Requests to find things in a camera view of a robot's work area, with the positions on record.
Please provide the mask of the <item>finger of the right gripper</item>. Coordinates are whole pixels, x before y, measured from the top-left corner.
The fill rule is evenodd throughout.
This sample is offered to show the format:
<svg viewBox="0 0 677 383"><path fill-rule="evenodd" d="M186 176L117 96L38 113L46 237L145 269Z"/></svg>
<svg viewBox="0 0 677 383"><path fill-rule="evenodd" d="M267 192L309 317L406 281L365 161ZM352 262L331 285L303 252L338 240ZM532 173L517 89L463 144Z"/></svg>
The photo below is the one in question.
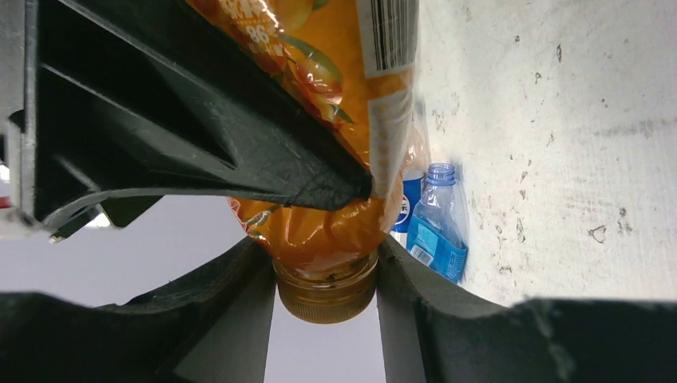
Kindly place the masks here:
<svg viewBox="0 0 677 383"><path fill-rule="evenodd" d="M125 227L165 195L347 205L314 195L280 85L182 1L31 4L31 214L56 231L96 207Z"/></svg>

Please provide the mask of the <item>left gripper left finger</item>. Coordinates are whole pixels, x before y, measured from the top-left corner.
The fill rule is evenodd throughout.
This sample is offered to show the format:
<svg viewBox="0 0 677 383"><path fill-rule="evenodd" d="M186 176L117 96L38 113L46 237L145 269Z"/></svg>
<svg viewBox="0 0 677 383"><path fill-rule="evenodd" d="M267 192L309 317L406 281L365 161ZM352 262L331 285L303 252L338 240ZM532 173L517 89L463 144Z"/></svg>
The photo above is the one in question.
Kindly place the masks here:
<svg viewBox="0 0 677 383"><path fill-rule="evenodd" d="M275 297L251 239L124 305L1 296L4 382L261 382Z"/></svg>

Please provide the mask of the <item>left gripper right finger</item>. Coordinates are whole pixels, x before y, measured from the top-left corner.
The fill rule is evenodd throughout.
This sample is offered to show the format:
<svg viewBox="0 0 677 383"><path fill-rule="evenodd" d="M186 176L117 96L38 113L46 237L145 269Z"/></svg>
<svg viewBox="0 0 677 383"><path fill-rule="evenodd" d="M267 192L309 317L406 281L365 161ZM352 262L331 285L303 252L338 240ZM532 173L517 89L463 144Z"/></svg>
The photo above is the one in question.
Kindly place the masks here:
<svg viewBox="0 0 677 383"><path fill-rule="evenodd" d="M673 302L538 298L503 307L396 240L378 248L388 382L673 382Z"/></svg>

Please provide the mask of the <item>small orange bottle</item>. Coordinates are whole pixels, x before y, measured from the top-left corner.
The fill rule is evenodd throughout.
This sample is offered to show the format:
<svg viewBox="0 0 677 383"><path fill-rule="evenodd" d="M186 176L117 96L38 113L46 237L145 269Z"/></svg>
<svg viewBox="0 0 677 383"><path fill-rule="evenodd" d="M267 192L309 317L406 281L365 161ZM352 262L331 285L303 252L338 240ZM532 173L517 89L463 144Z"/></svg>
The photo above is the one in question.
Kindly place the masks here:
<svg viewBox="0 0 677 383"><path fill-rule="evenodd" d="M356 195L339 209L242 197L230 207L271 256L279 296L306 322L334 324L374 296L378 245L395 225L414 131L416 1L192 1L312 118L295 135L309 192Z"/></svg>

